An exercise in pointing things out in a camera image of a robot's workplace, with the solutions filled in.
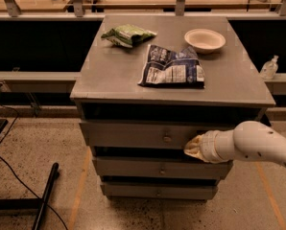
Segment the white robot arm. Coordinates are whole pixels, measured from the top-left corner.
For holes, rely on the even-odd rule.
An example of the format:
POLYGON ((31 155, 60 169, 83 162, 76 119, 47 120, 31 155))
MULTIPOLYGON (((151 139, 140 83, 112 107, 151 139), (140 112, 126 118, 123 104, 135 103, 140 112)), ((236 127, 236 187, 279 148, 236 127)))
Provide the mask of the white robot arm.
POLYGON ((255 121, 227 131, 209 130, 190 140, 184 153, 206 163, 267 161, 286 168, 286 138, 255 121))

